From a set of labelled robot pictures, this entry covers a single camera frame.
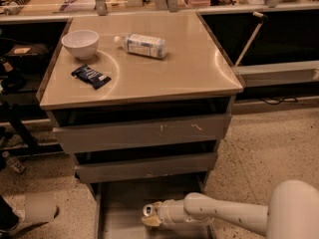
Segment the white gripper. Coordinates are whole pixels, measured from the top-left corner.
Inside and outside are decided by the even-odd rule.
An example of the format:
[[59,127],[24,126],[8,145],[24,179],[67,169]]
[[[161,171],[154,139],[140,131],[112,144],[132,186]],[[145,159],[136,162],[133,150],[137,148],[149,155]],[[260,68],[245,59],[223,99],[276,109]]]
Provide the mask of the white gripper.
[[206,225],[210,222],[209,217],[189,214],[185,210],[182,200],[170,199],[164,202],[158,201],[153,203],[153,206],[158,208],[157,215],[143,217],[142,222],[146,226],[160,227],[176,224]]

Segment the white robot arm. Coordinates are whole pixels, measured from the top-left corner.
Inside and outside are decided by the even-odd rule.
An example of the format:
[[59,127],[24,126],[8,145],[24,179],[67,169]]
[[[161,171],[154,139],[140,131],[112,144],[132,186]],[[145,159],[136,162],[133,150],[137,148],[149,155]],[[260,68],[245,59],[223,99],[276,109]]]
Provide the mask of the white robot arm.
[[266,239],[319,239],[319,190],[300,180],[279,183],[265,205],[223,201],[191,192],[181,200],[147,204],[149,227],[206,224],[216,218]]

